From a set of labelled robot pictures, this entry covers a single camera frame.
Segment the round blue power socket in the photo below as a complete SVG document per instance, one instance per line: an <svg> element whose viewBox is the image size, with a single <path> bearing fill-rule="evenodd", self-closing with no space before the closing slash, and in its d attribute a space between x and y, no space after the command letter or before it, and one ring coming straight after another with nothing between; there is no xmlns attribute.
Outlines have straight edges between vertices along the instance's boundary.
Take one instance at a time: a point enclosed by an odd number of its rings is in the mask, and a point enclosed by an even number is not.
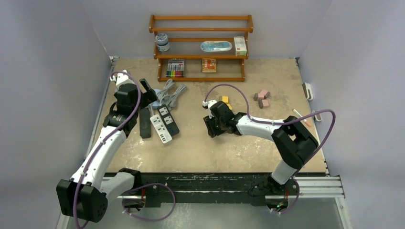
<svg viewBox="0 0 405 229"><path fill-rule="evenodd" d="M151 109L157 110L161 105L162 105L161 102L158 101L158 100L156 100L156 101L150 103L150 104L149 104L149 107L150 107Z"/></svg>

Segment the black power strip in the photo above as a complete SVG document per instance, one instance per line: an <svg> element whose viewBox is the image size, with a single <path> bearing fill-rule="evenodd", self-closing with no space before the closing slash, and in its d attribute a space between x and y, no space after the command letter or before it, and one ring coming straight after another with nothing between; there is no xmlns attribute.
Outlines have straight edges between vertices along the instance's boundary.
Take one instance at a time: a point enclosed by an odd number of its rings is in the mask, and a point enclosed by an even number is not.
<svg viewBox="0 0 405 229"><path fill-rule="evenodd" d="M168 132L170 133L171 136L175 136L177 134L180 133L180 130L173 118L173 116L171 115L171 112L169 110L169 108L167 107L167 105L161 105L157 108L157 111L164 123L164 125L166 126Z"/></svg>
<svg viewBox="0 0 405 229"><path fill-rule="evenodd" d="M142 139L151 137L150 110L147 107L139 113L139 134Z"/></svg>

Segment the pink plug round socket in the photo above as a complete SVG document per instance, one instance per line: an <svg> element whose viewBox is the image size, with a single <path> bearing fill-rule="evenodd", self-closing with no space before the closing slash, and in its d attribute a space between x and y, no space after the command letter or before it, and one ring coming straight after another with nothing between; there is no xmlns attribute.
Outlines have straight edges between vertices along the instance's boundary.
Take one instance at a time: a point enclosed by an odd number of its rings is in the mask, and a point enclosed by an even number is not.
<svg viewBox="0 0 405 229"><path fill-rule="evenodd" d="M253 97L254 101L260 101L260 100L263 100L263 99L264 99L264 96L262 94L260 94L260 93L255 93L254 94L254 97Z"/></svg>
<svg viewBox="0 0 405 229"><path fill-rule="evenodd" d="M270 91L262 89L259 93L260 98L267 99L270 96Z"/></svg>

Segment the white power strip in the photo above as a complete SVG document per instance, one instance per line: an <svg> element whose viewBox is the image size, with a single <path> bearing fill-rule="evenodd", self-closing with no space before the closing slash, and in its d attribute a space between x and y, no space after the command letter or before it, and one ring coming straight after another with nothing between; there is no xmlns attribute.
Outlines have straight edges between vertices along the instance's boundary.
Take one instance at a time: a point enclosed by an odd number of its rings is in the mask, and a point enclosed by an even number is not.
<svg viewBox="0 0 405 229"><path fill-rule="evenodd" d="M167 144L168 142L172 141L172 136L168 132L163 120L158 114L151 116L150 122L156 130L158 137L163 144Z"/></svg>

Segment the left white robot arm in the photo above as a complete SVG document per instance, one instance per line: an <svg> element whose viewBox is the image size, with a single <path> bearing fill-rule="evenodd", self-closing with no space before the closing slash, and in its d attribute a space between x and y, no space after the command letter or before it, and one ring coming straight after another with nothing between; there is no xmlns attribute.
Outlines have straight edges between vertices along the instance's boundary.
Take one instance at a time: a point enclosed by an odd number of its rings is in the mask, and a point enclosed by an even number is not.
<svg viewBox="0 0 405 229"><path fill-rule="evenodd" d="M63 215L99 222L109 203L119 195L141 192L140 172L133 169L123 168L111 180L103 181L114 155L137 124L139 111L157 100L147 80L142 78L139 82L144 93L130 79L116 82L116 102L105 117L96 144L71 178L60 180L56 186Z"/></svg>

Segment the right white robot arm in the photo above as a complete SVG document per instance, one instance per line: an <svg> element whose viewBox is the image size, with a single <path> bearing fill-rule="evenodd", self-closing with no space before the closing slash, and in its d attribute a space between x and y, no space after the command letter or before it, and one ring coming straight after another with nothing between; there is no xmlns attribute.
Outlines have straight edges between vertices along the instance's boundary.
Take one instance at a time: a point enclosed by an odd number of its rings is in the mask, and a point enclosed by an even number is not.
<svg viewBox="0 0 405 229"><path fill-rule="evenodd" d="M203 120L210 137L229 133L255 136L275 143L281 161L268 181L268 188L274 194L280 194L287 188L288 180L306 164L319 146L316 138L294 116L270 120L249 117L243 112L234 114L228 105L216 100L203 102L202 106L209 111Z"/></svg>

